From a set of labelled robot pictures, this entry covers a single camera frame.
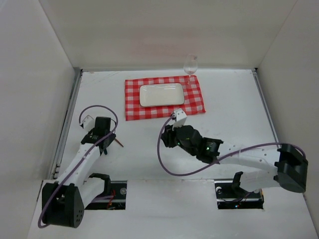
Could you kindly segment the red white checkered cloth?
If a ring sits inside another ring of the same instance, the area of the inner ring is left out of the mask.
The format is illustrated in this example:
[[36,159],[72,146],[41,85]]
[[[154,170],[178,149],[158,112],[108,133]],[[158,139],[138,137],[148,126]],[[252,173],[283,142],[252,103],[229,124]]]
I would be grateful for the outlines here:
[[[152,84],[180,83],[183,88],[184,103],[180,106],[151,106],[142,107],[140,104],[140,87]],[[170,76],[132,79],[125,81],[125,116],[126,120],[145,120],[165,118],[178,109],[182,108],[187,115],[205,113],[204,100],[200,84],[195,75]]]

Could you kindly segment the white rectangular plate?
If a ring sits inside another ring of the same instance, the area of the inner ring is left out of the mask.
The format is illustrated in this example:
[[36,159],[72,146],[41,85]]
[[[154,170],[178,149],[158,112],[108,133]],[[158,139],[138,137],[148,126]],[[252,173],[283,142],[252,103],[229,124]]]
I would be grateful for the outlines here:
[[184,92],[180,83],[143,85],[140,87],[142,107],[173,106],[184,104]]

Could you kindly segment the clear wine glass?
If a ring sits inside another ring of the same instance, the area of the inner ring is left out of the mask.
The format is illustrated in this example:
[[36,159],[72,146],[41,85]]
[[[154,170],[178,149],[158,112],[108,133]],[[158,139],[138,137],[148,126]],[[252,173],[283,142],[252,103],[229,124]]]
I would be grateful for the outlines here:
[[183,66],[184,72],[188,76],[188,79],[187,79],[188,85],[191,83],[191,77],[197,71],[197,68],[198,68],[197,55],[188,54],[186,56],[186,59],[184,61],[184,66]]

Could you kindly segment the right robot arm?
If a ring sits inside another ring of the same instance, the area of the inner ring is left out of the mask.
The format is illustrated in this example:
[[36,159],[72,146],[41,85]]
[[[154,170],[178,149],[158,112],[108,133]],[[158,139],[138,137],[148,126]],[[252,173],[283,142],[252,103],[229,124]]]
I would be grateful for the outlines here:
[[220,139],[203,137],[190,125],[163,126],[158,142],[165,147],[179,147],[205,164],[192,174],[216,164],[231,164],[254,168],[254,172],[236,172],[231,188],[239,197],[257,189],[281,187],[294,193],[304,193],[307,184],[308,161],[305,153],[288,143],[263,143],[246,148]]

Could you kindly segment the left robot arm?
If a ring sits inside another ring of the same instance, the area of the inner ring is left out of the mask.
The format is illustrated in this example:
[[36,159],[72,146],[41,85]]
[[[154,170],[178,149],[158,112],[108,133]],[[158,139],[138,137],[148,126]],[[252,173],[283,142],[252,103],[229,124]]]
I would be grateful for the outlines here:
[[49,225],[77,228],[83,220],[85,208],[96,199],[104,199],[111,190],[109,175],[93,173],[91,168],[115,140],[113,119],[90,116],[82,127],[87,134],[67,169],[53,183],[46,183],[41,192],[42,211],[38,227]]

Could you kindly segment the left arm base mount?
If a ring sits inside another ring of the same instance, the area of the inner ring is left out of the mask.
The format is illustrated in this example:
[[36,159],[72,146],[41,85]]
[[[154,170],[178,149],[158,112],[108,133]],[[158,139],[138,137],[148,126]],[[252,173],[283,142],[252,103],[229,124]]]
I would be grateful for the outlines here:
[[101,179],[104,191],[98,194],[85,210],[125,210],[127,181],[112,181],[109,175],[93,173],[90,179]]

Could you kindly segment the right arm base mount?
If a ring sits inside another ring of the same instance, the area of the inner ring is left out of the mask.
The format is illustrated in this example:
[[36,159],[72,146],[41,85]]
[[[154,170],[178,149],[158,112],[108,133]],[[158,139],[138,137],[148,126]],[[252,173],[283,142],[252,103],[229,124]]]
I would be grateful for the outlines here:
[[220,210],[263,209],[264,195],[261,189],[248,192],[240,187],[243,172],[237,172],[233,179],[214,181],[217,207]]

